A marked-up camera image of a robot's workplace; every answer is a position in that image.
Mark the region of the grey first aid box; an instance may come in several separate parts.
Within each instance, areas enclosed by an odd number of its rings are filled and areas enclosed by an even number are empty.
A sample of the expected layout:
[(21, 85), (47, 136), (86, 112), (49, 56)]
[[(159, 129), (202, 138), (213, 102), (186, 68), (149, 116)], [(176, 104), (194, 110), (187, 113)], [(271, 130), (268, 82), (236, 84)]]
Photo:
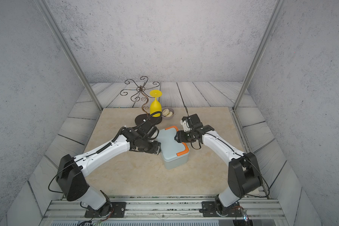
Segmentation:
[(177, 153), (174, 151), (162, 151), (161, 157), (164, 162), (164, 166), (167, 170), (179, 167), (188, 161), (189, 152), (177, 156)]

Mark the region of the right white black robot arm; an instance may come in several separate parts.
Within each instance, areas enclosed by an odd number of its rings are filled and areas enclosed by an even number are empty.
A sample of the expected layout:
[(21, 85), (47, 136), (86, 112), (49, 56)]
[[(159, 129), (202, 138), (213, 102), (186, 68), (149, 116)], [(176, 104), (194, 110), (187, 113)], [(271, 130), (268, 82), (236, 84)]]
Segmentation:
[(238, 201), (264, 185), (256, 156), (245, 153), (225, 141), (213, 127), (206, 125), (189, 131), (177, 131), (178, 143), (198, 141), (214, 151), (228, 166), (228, 187), (215, 198), (214, 209), (221, 217), (228, 216)]

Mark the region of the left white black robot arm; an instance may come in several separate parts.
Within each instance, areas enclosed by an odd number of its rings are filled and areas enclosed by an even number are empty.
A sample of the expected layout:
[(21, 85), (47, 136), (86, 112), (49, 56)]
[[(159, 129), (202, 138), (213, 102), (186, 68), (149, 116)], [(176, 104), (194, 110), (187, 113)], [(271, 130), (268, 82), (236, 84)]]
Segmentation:
[(114, 211), (110, 199), (104, 192), (91, 187), (86, 177), (107, 161), (128, 151), (159, 154), (161, 144), (155, 139), (159, 135), (156, 125), (161, 121), (161, 115), (162, 112), (158, 111), (139, 125), (121, 127), (112, 140), (91, 151), (74, 157), (69, 154), (63, 156), (53, 179), (59, 185), (60, 193), (69, 202), (87, 204), (87, 210), (100, 218), (109, 217)]

